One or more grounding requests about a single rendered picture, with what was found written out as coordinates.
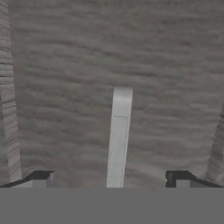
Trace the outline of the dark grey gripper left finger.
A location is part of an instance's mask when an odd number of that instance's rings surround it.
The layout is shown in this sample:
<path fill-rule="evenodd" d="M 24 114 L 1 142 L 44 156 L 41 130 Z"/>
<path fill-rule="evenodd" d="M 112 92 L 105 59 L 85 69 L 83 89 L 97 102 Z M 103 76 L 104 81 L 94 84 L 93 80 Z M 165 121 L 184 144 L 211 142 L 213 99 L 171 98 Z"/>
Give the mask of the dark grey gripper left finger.
<path fill-rule="evenodd" d="M 23 179 L 0 185 L 0 188 L 47 188 L 53 184 L 54 171 L 33 171 Z"/>

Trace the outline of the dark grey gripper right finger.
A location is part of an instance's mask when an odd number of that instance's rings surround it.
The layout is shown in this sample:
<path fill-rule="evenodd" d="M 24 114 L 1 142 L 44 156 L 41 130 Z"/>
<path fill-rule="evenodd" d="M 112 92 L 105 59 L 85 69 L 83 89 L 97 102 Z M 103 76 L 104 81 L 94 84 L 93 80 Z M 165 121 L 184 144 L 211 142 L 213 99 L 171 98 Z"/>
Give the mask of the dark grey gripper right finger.
<path fill-rule="evenodd" d="M 221 185 L 199 179 L 189 171 L 167 171 L 165 178 L 167 188 L 221 188 Z"/>

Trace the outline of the grey wooden drawer front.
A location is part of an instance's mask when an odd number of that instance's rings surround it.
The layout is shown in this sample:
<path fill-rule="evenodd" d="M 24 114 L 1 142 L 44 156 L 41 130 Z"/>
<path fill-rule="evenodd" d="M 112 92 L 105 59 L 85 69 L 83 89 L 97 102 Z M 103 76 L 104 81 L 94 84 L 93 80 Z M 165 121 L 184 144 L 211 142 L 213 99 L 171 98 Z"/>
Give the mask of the grey wooden drawer front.
<path fill-rule="evenodd" d="M 124 184 L 203 177 L 224 103 L 224 0 L 9 0 L 24 173 L 106 183 L 114 87 L 133 91 Z"/>

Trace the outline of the grey wooden cupboard panel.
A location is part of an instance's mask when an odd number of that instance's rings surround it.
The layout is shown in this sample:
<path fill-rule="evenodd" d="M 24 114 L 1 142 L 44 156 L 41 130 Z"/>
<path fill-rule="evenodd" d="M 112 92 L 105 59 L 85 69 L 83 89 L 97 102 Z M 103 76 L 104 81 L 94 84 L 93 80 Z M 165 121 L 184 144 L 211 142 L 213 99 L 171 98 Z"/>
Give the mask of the grey wooden cupboard panel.
<path fill-rule="evenodd" d="M 224 103 L 222 104 L 219 121 L 213 137 L 212 149 L 207 162 L 205 180 L 217 183 L 224 163 Z"/>
<path fill-rule="evenodd" d="M 22 178 L 18 117 L 11 51 L 9 0 L 0 0 L 0 94 L 3 110 L 4 151 L 10 182 Z"/>

